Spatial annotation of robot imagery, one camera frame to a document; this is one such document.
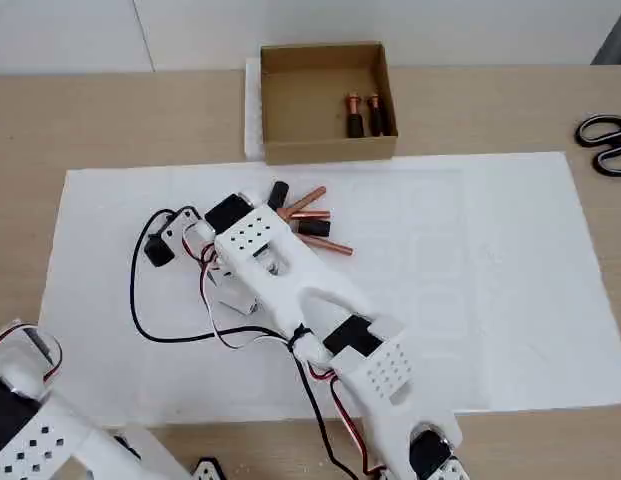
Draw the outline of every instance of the scissor handle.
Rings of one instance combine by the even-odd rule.
[[[609,150],[604,150],[603,152],[595,155],[592,160],[592,166],[597,172],[601,175],[605,175],[606,177],[621,177],[621,168],[611,168],[607,165],[610,160],[620,156],[621,143],[613,145]]]
[[[599,135],[598,137],[588,137],[585,134],[585,131],[596,124],[608,124],[614,125],[618,127],[617,130],[613,132],[604,133],[603,135]],[[582,147],[597,147],[599,145],[610,145],[617,144],[621,142],[621,116],[620,115],[609,115],[609,114],[599,114],[593,115],[592,117],[583,121],[574,132],[575,141],[581,145]]]

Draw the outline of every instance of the robotic arm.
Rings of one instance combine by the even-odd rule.
[[[223,221],[219,221],[223,212]],[[330,269],[269,206],[250,194],[231,195],[194,226],[214,242],[234,273],[293,342],[293,354],[333,370],[363,414],[366,436],[388,478],[427,480],[467,475],[454,456],[461,430],[452,412],[415,388],[410,330],[378,312],[347,278]],[[264,254],[280,268],[266,268]],[[349,315],[333,319],[324,339],[303,313],[305,296],[336,304]]]
[[[191,478],[147,431],[112,437],[53,393],[36,331],[15,323],[0,335],[0,480],[49,479],[70,457],[95,479]]]
[[[436,399],[417,394],[410,330],[377,311],[273,209],[252,195],[230,195],[203,219],[183,208],[168,223],[146,245],[152,263],[167,263],[180,247],[171,229],[192,227],[202,245],[214,245],[222,271],[232,274],[219,277],[218,283],[234,282],[251,292],[248,297],[270,312],[297,360],[333,371],[343,382],[363,415],[368,447],[387,467],[382,476],[468,480],[454,454],[461,442],[454,415]],[[306,296],[338,305],[348,314],[322,319],[318,328],[304,315]],[[241,297],[246,295],[226,301],[250,313],[254,302]],[[35,341],[36,328],[17,323],[0,335],[0,479],[49,479],[70,457],[97,480],[221,478],[201,475],[214,471],[214,464],[200,464],[190,476],[145,430],[133,427],[125,439],[111,437],[53,393],[50,359],[42,342]],[[319,338],[315,330],[329,334]]]

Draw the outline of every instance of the white plastic part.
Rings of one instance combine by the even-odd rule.
[[[223,474],[211,460],[202,459],[192,473],[192,480],[224,480]]]
[[[429,477],[432,480],[470,480],[458,458],[452,457]]]
[[[277,275],[255,258],[267,245],[285,267]],[[423,425],[436,428],[451,447],[461,443],[461,430],[452,412],[417,388],[410,341],[405,326],[379,315],[347,278],[328,268],[290,227],[267,206],[253,210],[215,239],[225,265],[257,296],[287,338],[307,323],[301,302],[314,295],[371,322],[368,332],[382,344],[365,357],[350,346],[336,356],[314,334],[301,337],[294,348],[301,361],[335,370],[363,413],[369,446],[399,480],[414,480],[408,450],[412,435]],[[346,318],[336,319],[338,327]]]
[[[181,464],[145,428],[136,424],[127,425],[119,434],[139,454],[145,470],[159,473],[170,479],[189,476]]]
[[[376,323],[389,324],[385,328],[377,325],[377,331],[393,331],[400,326],[388,317],[372,325]],[[407,453],[413,433],[431,425],[451,447],[457,447],[461,430],[453,413],[439,407],[437,399],[428,397],[416,384],[412,356],[406,350],[414,344],[408,330],[384,340],[368,357],[348,346],[330,365],[355,398],[364,417],[366,437],[383,463],[398,479],[414,479]]]
[[[197,222],[197,217],[192,208],[183,209],[176,218],[172,219],[172,222],[163,232],[161,232],[161,239],[170,247],[175,255],[178,252],[183,251],[183,245],[181,244],[181,237],[187,227]]]
[[[285,264],[285,272],[273,275],[254,257],[271,248]],[[228,268],[257,296],[281,332],[291,338],[305,321],[301,301],[314,295],[351,312],[374,318],[367,298],[352,283],[328,268],[299,240],[270,207],[263,205],[215,238],[215,248]],[[338,319],[336,328],[344,319]],[[319,366],[332,355],[313,334],[295,343],[295,355]]]
[[[31,361],[27,350],[17,348],[21,345],[22,342],[12,335],[0,344],[0,379],[13,390],[31,390],[32,398],[39,401],[40,407],[0,451],[0,480],[50,479],[72,456],[91,472],[95,480],[190,478],[183,468],[177,468],[176,461],[167,460],[169,454],[158,442],[148,439],[150,434],[144,437],[146,461],[153,467],[161,464],[169,469],[148,469],[143,458],[140,461],[64,399],[54,393],[44,395],[41,366]]]
[[[0,377],[11,391],[28,398],[38,400],[43,396],[43,376],[49,368],[18,347],[0,352]]]
[[[243,198],[252,208],[263,205],[263,198],[254,190],[241,190],[239,196]]]
[[[196,233],[202,244],[208,244],[214,240],[214,229],[205,220],[199,220],[195,226],[192,227],[192,231]]]
[[[243,315],[250,315],[257,310],[257,298],[229,270],[213,272],[212,277],[216,283],[213,298],[217,302]]]

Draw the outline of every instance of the black wire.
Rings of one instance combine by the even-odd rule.
[[[139,334],[141,334],[147,340],[155,343],[190,343],[190,342],[198,342],[201,340],[208,340],[210,338],[214,338],[214,333],[203,333],[201,335],[194,335],[191,337],[172,337],[172,338],[163,338],[163,337],[155,337],[154,335],[146,332],[141,323],[139,322],[139,318],[137,316],[137,308],[135,304],[135,279],[137,273],[137,261],[139,258],[139,251],[141,250],[141,244],[150,229],[152,223],[159,218],[161,215],[176,215],[177,212],[174,210],[170,210],[167,208],[156,211],[152,214],[152,216],[148,219],[146,224],[144,225],[141,233],[139,234],[139,238],[137,239],[137,243],[134,246],[134,251],[132,252],[132,262],[130,264],[130,314],[132,316],[132,321],[134,322],[134,326],[136,327]],[[219,330],[220,335],[228,335],[234,333],[242,333],[242,332],[258,332],[263,333],[265,335],[269,335],[272,337],[278,337],[284,339],[282,335],[275,332],[274,330],[270,330],[269,328],[260,327],[257,325],[247,325],[243,327],[236,328],[228,328],[225,330]],[[319,409],[319,405],[317,404],[317,399],[312,392],[312,388],[310,387],[310,383],[308,382],[308,377],[306,376],[305,369],[303,368],[303,364],[297,360],[292,351],[290,351],[292,355],[292,359],[294,360],[297,370],[299,371],[299,376],[301,377],[301,383],[303,384],[303,388],[308,396],[308,400],[310,401],[310,405],[312,406],[312,410],[314,411],[314,416],[317,419],[317,423],[319,425],[319,431],[321,432],[321,439],[323,440],[323,445],[326,449],[326,453],[328,454],[328,458],[334,466],[343,471],[346,475],[348,475],[352,480],[358,480],[357,476],[350,470],[346,465],[341,463],[337,457],[334,456],[334,452],[332,450],[332,445],[330,444],[330,439],[328,438],[328,432],[326,431],[326,424],[323,419],[323,415],[321,415],[321,410]]]
[[[323,420],[323,416],[321,415],[321,410],[319,409],[319,405],[317,405],[317,399],[314,397],[312,393],[312,389],[310,388],[310,383],[308,382],[308,377],[306,376],[306,371],[303,368],[303,364],[297,360],[296,357],[292,357],[294,359],[294,363],[297,365],[297,370],[299,370],[299,376],[301,377],[301,383],[303,383],[303,388],[306,391],[306,395],[308,395],[308,400],[310,400],[310,405],[312,405],[312,410],[314,410],[314,416],[317,418],[317,423],[319,424],[319,431],[321,432],[321,439],[323,440],[323,445],[328,454],[328,458],[334,466],[343,471],[346,475],[348,475],[352,480],[358,480],[357,476],[354,474],[352,470],[346,467],[343,463],[339,461],[337,457],[334,456],[334,452],[332,451],[332,445],[330,445],[330,439],[328,438],[328,432],[326,431],[326,423]]]
[[[183,211],[183,207],[179,209],[177,212],[174,210],[170,210],[168,208],[164,208],[156,211],[152,214],[152,216],[148,219],[146,224],[144,225],[141,233],[139,234],[139,238],[137,239],[137,243],[134,246],[134,251],[132,252],[132,262],[130,264],[130,315],[132,316],[132,321],[134,322],[134,326],[137,329],[137,332],[141,334],[147,340],[155,343],[190,343],[190,342],[199,342],[201,340],[207,340],[209,338],[214,338],[213,332],[202,333],[200,335],[194,335],[191,337],[156,337],[143,329],[141,323],[139,322],[139,317],[137,316],[137,306],[135,301],[135,283],[137,276],[137,261],[139,259],[139,251],[141,250],[141,244],[150,229],[150,226],[154,223],[154,221],[159,218],[161,215],[177,215],[178,212]],[[279,335],[274,330],[270,330],[269,328],[260,327],[257,325],[246,325],[242,327],[228,328],[225,330],[219,330],[220,335],[229,335],[234,333],[244,333],[244,332],[257,332],[263,333],[265,335],[270,335],[273,337],[284,338]]]

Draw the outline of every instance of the white wall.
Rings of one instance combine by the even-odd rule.
[[[0,0],[0,73],[150,71],[128,0]]]
[[[133,0],[0,0],[0,73],[149,70]],[[136,0],[157,69],[380,39],[395,65],[587,64],[621,0]]]

